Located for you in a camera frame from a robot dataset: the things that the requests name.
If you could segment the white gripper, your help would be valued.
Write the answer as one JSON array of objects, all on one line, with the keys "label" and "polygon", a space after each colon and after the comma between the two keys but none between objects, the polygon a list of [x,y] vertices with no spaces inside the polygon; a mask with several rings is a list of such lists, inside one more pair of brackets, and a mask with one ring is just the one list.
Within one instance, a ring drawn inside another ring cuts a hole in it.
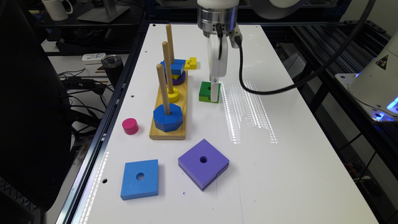
[{"label": "white gripper", "polygon": [[211,78],[211,102],[218,101],[219,78],[226,75],[228,64],[228,42],[237,49],[236,38],[243,38],[239,26],[219,38],[217,33],[203,32],[208,41],[208,58]]}]

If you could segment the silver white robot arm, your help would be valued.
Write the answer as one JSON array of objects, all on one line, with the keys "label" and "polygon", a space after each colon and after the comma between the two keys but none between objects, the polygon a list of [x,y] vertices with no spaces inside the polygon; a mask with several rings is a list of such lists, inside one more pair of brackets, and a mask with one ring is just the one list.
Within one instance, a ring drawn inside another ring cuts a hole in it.
[{"label": "silver white robot arm", "polygon": [[[265,19],[281,19],[299,9],[305,0],[251,0],[254,12]],[[198,27],[208,40],[212,102],[218,101],[219,79],[226,75],[228,42],[237,48],[239,0],[198,0]]]}]

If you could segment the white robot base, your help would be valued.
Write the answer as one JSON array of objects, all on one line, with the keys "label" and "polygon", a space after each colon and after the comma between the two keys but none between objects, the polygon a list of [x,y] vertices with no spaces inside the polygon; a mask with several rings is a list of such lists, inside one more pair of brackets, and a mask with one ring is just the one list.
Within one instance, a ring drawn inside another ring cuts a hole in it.
[{"label": "white robot base", "polygon": [[338,82],[375,122],[397,121],[397,34],[359,73],[338,73]]}]

